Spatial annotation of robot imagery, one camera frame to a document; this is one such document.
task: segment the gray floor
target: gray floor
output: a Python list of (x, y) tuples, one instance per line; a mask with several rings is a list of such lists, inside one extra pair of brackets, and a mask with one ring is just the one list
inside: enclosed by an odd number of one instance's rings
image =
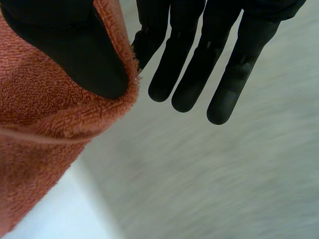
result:
[[(282, 23), (222, 126), (206, 109), (239, 22), (186, 114), (148, 97), (161, 47), (142, 72), (137, 104), (82, 154), (127, 239), (319, 238), (318, 11), (308, 0)], [(134, 2), (124, 12), (133, 39)]]

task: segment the towel fold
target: towel fold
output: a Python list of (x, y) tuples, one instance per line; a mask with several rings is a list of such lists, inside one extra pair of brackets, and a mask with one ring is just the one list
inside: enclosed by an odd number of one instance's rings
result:
[(116, 100), (80, 88), (0, 15), (0, 237), (48, 192), (85, 145), (136, 101), (137, 63), (120, 4), (96, 0), (94, 5), (130, 78), (127, 92)]

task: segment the black glove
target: black glove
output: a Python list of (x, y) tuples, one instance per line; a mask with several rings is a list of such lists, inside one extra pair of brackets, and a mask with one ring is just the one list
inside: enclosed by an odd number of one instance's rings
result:
[(165, 101), (171, 94), (193, 44), (204, 11), (202, 36), (173, 97), (179, 112), (189, 111), (202, 92), (242, 9), (238, 39), (207, 110), (214, 124), (228, 121), (246, 81), (282, 20), (293, 17), (306, 0), (137, 0), (142, 25), (133, 42), (143, 69), (164, 41), (168, 12), (172, 32), (149, 87), (150, 97)]
[(122, 96), (128, 86), (93, 0), (0, 0), (9, 26), (37, 47), (84, 89), (104, 98)]

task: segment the towel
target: towel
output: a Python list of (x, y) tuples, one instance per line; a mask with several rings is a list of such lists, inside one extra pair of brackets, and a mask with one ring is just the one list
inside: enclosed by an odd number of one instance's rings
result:
[(0, 237), (55, 185), (90, 140), (135, 103), (137, 62), (118, 0), (96, 0), (129, 88), (107, 100), (75, 84), (0, 15)]

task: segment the glove finger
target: glove finger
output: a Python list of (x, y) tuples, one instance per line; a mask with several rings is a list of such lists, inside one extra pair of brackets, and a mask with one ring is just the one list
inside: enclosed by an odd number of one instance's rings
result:
[(21, 23), (1, 9), (16, 34), (47, 54), (79, 86), (104, 98), (124, 95), (128, 76), (93, 6), (85, 22), (67, 28)]
[(172, 105), (177, 111), (187, 112), (196, 103), (240, 11), (238, 4), (229, 7), (224, 1), (208, 0), (199, 45), (172, 97)]
[(149, 96), (165, 101), (172, 92), (194, 42), (205, 0), (173, 0), (170, 8), (172, 31), (149, 87)]
[(230, 118), (262, 49), (279, 24), (244, 12), (232, 55), (207, 110), (213, 124), (223, 124)]
[(170, 0), (137, 0), (142, 29), (132, 44), (139, 68), (145, 68), (165, 39)]

